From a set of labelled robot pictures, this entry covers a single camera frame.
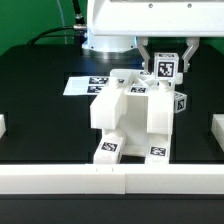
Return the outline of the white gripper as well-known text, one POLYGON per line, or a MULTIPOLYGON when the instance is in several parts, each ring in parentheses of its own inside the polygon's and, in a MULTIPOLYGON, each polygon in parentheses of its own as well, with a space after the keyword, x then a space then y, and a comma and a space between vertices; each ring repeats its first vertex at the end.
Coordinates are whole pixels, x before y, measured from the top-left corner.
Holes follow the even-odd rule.
POLYGON ((137 38, 145 71, 147 37, 187 37, 182 55, 187 72, 199 37, 224 37, 224 0, 88 0, 87 26, 94 35, 146 36, 137 38))

